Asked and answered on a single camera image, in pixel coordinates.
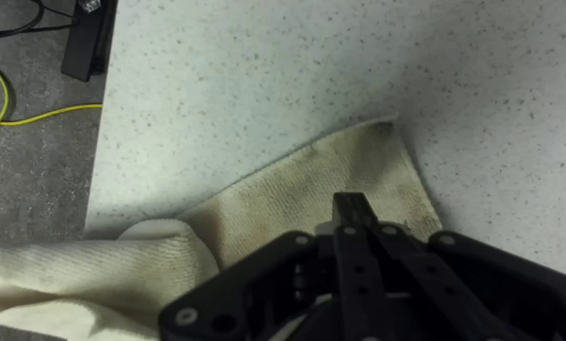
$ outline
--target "floor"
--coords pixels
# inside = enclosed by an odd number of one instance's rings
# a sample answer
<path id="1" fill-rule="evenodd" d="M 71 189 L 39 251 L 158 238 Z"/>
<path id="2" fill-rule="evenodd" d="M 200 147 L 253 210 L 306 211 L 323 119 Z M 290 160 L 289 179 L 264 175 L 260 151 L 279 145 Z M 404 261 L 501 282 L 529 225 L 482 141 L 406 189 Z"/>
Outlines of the floor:
<path id="1" fill-rule="evenodd" d="M 71 13 L 75 0 L 52 0 Z M 0 0 L 0 28 L 33 14 L 31 1 Z M 65 22 L 48 14 L 46 24 Z M 105 77 L 90 83 L 60 71 L 67 32 L 0 39 L 0 69 L 16 88 L 12 117 L 25 117 L 77 102 L 101 102 Z M 82 111 L 46 122 L 0 128 L 0 247 L 71 240 L 82 234 L 99 111 Z M 44 341 L 0 327 L 0 341 Z"/>

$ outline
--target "cloth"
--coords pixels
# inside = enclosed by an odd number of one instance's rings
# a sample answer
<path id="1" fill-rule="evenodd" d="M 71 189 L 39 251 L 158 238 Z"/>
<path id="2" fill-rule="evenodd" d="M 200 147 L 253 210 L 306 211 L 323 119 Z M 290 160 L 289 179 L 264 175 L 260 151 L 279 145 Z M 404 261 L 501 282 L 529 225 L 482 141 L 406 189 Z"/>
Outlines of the cloth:
<path id="1" fill-rule="evenodd" d="M 118 240 L 0 249 L 0 325 L 71 341 L 156 341 L 160 310 L 290 229 L 332 217 L 336 191 L 366 191 L 379 217 L 442 229 L 393 122 L 326 136 L 234 183 L 183 219 Z"/>

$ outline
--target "white countertop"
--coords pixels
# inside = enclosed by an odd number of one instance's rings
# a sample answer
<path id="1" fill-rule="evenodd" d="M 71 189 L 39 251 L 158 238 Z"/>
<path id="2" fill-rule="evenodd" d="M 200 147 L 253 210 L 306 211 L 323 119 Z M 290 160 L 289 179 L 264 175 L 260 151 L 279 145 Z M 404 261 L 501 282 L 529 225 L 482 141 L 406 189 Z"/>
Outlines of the white countertop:
<path id="1" fill-rule="evenodd" d="M 566 270 L 566 0 L 120 3 L 88 234 L 400 115 L 450 227 Z"/>

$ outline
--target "towel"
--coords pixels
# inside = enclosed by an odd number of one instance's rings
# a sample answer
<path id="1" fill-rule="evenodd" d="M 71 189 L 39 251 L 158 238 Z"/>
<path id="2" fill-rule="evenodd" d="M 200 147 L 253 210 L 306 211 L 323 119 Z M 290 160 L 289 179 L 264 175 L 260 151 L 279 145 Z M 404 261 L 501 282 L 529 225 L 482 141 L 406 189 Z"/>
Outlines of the towel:
<path id="1" fill-rule="evenodd" d="M 156 341 L 160 310 L 285 230 L 313 232 L 364 191 L 419 238 L 442 229 L 393 122 L 317 140 L 173 219 L 116 240 L 0 249 L 0 325 L 71 341 Z"/>

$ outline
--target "black cable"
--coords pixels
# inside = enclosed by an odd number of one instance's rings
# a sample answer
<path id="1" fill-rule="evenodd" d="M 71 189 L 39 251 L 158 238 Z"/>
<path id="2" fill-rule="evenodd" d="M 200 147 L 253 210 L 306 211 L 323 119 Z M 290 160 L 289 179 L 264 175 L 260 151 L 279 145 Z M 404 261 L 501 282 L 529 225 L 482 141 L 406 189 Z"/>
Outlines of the black cable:
<path id="1" fill-rule="evenodd" d="M 48 7 L 43 3 L 43 0 L 31 0 L 37 3 L 37 14 L 35 18 L 31 18 L 29 22 L 18 26 L 18 28 L 10 28 L 10 30 L 0 30 L 0 37 L 8 37 L 8 35 L 18 35 L 18 33 L 27 33 L 27 32 L 52 32 L 52 30 L 65 30 L 65 28 L 71 28 L 75 26 L 77 22 L 73 24 L 58 24 L 58 26 L 39 26 L 41 20 L 44 18 L 44 13 L 46 11 L 52 11 L 52 13 L 58 13 L 58 14 L 63 14 L 63 16 L 71 16 L 63 11 L 58 11 L 54 7 Z"/>

